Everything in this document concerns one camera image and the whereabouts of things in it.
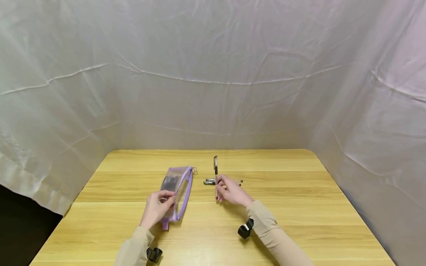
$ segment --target black wrist strap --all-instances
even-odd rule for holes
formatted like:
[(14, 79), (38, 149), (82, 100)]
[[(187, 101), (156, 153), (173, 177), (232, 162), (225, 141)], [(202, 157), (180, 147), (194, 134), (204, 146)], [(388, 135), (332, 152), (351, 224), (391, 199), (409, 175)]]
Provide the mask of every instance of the black wrist strap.
[(249, 218), (248, 221), (238, 228), (238, 234), (243, 238), (247, 239), (250, 236), (251, 230), (253, 229), (254, 221)]
[(163, 251), (158, 248), (148, 248), (147, 249), (147, 257), (148, 260), (157, 263), (160, 260), (161, 254), (163, 254)]

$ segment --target wooden table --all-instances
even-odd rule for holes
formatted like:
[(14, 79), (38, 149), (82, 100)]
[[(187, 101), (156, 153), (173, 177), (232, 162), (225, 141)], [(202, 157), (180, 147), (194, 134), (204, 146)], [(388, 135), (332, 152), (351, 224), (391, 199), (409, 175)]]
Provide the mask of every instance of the wooden table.
[(159, 265), (278, 265), (256, 237), (242, 241), (243, 208), (215, 203), (219, 173), (243, 179), (317, 266), (394, 265), (314, 153), (307, 150), (117, 150), (100, 164), (32, 266), (113, 265), (169, 167), (195, 166), (183, 220), (153, 229)]

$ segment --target beige sleeve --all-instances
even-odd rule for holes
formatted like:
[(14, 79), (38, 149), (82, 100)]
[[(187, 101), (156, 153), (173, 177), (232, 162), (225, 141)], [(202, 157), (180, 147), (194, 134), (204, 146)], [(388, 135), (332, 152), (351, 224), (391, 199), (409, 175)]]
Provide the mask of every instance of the beige sleeve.
[(145, 266), (147, 264), (147, 248), (154, 236), (151, 232), (138, 226), (132, 238), (127, 239), (120, 248), (114, 266)]
[(275, 217), (258, 200), (246, 208), (253, 229), (281, 266), (313, 266), (308, 255), (276, 223)]

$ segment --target white backdrop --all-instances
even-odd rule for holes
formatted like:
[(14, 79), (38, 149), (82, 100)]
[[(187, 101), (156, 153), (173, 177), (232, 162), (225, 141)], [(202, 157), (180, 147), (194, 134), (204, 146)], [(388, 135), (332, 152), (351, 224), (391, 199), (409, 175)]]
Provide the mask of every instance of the white backdrop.
[(113, 149), (314, 151), (426, 261), (415, 0), (0, 0), (0, 183), (63, 214)]

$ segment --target transparent pencil case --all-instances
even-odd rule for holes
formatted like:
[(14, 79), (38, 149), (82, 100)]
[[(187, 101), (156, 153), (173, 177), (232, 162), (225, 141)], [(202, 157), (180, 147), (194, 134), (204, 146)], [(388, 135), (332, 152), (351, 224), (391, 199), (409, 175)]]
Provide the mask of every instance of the transparent pencil case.
[(169, 168), (167, 171), (160, 190), (175, 192), (176, 202), (161, 220), (163, 230), (169, 229), (169, 222), (176, 222), (182, 219), (191, 193), (193, 172), (194, 168), (191, 166)]

